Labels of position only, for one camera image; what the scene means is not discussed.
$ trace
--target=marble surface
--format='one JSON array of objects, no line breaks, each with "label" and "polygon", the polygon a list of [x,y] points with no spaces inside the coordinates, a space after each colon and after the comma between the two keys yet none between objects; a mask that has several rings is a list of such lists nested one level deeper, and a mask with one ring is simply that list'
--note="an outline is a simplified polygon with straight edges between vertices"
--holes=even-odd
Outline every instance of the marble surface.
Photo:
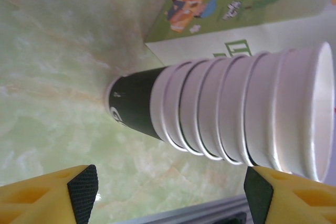
[{"label": "marble surface", "polygon": [[90,223],[243,192],[246,168],[176,151],[116,123],[116,74],[160,67],[143,44],[165,0],[0,0],[0,185],[95,164]]}]

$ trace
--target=stack of paper cups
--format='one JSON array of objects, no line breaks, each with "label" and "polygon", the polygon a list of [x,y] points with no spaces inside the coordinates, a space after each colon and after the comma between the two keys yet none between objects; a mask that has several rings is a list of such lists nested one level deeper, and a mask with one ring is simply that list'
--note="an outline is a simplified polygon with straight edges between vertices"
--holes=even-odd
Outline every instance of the stack of paper cups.
[{"label": "stack of paper cups", "polygon": [[184,61],[116,78],[106,108],[177,150],[322,182],[329,167],[334,76],[329,44]]}]

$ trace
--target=white paper cup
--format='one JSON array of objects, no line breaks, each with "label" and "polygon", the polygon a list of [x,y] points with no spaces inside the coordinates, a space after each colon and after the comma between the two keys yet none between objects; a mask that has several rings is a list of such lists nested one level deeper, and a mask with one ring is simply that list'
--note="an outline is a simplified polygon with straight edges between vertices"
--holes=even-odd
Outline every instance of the white paper cup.
[{"label": "white paper cup", "polygon": [[198,126],[201,139],[206,149],[215,156],[234,165],[242,162],[231,159],[223,148],[219,135],[219,100],[222,86],[226,79],[227,70],[236,61],[245,55],[236,56],[232,59],[218,61],[204,79],[201,95],[199,97]]},{"label": "white paper cup", "polygon": [[245,141],[244,109],[251,70],[268,52],[237,60],[228,70],[219,101],[219,134],[231,159],[253,166]]},{"label": "white paper cup", "polygon": [[245,139],[248,152],[258,165],[286,172],[275,143],[275,95],[281,63],[288,50],[261,57],[255,64],[247,88]]},{"label": "white paper cup", "polygon": [[186,64],[178,68],[171,76],[169,85],[167,86],[166,97],[164,102],[164,120],[168,134],[173,141],[185,148],[190,153],[202,156],[203,153],[193,149],[189,143],[184,139],[182,130],[180,127],[180,99],[183,84],[192,69],[199,63],[208,61],[208,59],[195,60],[190,64]]},{"label": "white paper cup", "polygon": [[163,106],[166,96],[167,86],[172,75],[184,65],[190,64],[191,61],[184,61],[178,65],[173,65],[164,69],[157,77],[151,92],[150,99],[150,114],[153,127],[157,135],[165,142],[169,142],[175,149],[187,152],[187,150],[177,145],[167,132],[167,128],[164,121]]},{"label": "white paper cup", "polygon": [[334,110],[334,74],[328,43],[291,50],[280,69],[276,143],[287,170],[316,181],[328,171]]},{"label": "white paper cup", "polygon": [[198,64],[189,73],[182,90],[180,103],[180,122],[183,135],[189,145],[212,160],[221,160],[219,156],[210,153],[202,142],[198,128],[198,104],[203,82],[211,68],[222,59],[215,59]]}]

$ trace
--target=cardboard box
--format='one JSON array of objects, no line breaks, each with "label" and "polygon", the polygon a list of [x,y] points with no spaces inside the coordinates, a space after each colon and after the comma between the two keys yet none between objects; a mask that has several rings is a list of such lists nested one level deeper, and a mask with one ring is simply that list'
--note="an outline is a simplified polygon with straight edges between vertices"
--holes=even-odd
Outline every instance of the cardboard box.
[{"label": "cardboard box", "polygon": [[336,0],[167,0],[145,43],[171,65],[323,41],[336,56]]}]

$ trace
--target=printed logo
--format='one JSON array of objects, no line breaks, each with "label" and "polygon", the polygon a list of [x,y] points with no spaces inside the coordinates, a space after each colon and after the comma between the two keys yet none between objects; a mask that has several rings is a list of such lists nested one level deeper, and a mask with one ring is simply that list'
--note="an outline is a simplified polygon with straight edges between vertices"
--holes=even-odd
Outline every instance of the printed logo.
[{"label": "printed logo", "polygon": [[113,117],[118,123],[120,123],[120,124],[122,124],[122,125],[124,125],[124,126],[127,126],[127,125],[125,125],[125,124],[122,122],[121,116],[120,116],[120,114],[119,114],[119,112],[117,111],[116,108],[111,107],[111,108],[110,108],[110,111],[111,111],[111,115],[112,115],[112,117]]}]

